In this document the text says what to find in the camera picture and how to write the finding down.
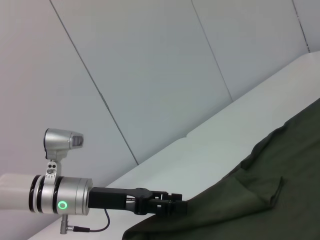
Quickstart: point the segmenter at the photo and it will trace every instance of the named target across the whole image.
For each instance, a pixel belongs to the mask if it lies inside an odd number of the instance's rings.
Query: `white arm segment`
[[[4,174],[0,177],[0,210],[29,211],[30,187],[35,176]]]

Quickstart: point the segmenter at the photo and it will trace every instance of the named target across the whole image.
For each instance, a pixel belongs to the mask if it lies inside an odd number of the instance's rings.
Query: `green fabric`
[[[152,216],[123,240],[320,239],[320,101],[259,142],[187,216]]]

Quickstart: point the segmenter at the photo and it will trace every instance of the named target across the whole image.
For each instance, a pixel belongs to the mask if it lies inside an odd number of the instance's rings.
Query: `green led ring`
[[[63,210],[63,209],[66,209],[68,207],[68,204],[65,201],[60,201],[58,203],[58,207]]]

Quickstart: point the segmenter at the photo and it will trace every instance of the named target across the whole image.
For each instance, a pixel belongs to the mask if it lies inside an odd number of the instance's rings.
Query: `cable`
[[[81,233],[98,233],[98,232],[102,232],[102,231],[106,230],[110,226],[110,217],[107,212],[107,209],[104,209],[104,212],[105,212],[106,218],[108,219],[108,223],[104,228],[97,229],[97,230],[91,230],[88,227],[74,226],[73,231],[74,232],[81,232]]]
[[[109,227],[109,225],[110,225],[110,217],[109,217],[109,214],[107,212],[107,209],[105,209],[104,212],[105,212],[106,218],[108,219],[108,224],[104,228],[101,228],[101,229],[98,229],[98,230],[90,230],[90,233],[102,232],[102,231],[106,230]]]

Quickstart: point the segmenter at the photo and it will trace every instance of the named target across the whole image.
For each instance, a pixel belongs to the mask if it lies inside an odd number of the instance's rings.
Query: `white wall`
[[[232,102],[191,1],[52,2],[139,163]]]
[[[64,176],[106,186],[137,165],[49,1],[0,1],[0,74],[0,175],[44,174],[47,128],[84,134]],[[28,239],[56,218],[0,210],[0,239]]]
[[[292,0],[193,3],[233,100],[308,53]]]
[[[310,51],[320,51],[320,1],[294,0],[294,4]]]

